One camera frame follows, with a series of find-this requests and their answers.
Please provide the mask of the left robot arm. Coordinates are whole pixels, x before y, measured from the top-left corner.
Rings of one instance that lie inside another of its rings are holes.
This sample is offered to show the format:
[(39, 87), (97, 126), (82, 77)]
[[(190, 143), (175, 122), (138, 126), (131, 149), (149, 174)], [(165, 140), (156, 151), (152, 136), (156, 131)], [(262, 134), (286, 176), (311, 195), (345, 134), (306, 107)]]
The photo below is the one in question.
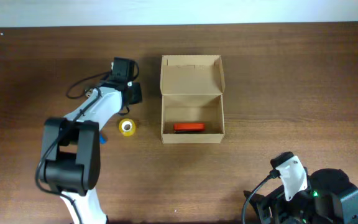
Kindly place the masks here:
[(135, 60), (114, 58), (110, 70), (95, 76), (99, 82), (77, 95), (85, 98), (77, 109), (44, 122), (35, 184), (41, 192), (60, 197), (74, 223), (109, 221), (96, 191), (101, 130), (115, 114), (124, 116), (130, 105), (142, 102), (139, 72)]

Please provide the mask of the brown cardboard box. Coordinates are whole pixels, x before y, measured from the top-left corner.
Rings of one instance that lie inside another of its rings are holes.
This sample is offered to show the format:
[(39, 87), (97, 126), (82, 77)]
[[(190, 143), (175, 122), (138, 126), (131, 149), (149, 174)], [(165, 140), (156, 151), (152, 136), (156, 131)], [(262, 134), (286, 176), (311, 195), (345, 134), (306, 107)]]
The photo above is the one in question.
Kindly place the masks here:
[[(220, 143), (225, 135), (220, 55), (164, 55), (160, 70), (164, 144)], [(175, 123), (204, 123), (199, 133), (175, 133)]]

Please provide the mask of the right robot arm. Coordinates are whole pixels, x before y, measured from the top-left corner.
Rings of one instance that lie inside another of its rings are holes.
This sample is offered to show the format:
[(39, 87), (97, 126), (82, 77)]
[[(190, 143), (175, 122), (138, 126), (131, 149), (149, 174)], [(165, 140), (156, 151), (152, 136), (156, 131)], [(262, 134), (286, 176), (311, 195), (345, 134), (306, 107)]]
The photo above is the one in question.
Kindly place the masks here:
[(279, 171), (269, 175), (253, 191), (244, 191), (241, 222), (246, 209), (254, 209), (259, 223), (358, 224), (358, 187), (341, 169), (320, 169), (306, 176), (306, 189), (285, 200), (284, 186), (263, 196), (256, 192)]

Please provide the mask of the orange stapler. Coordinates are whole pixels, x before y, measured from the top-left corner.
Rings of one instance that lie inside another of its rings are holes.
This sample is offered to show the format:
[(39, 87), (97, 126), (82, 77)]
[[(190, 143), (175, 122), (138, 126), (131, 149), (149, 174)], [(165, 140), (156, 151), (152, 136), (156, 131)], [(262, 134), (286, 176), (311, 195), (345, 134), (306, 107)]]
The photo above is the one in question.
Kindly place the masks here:
[(175, 133), (199, 133), (205, 130), (204, 123), (175, 123), (173, 125)]

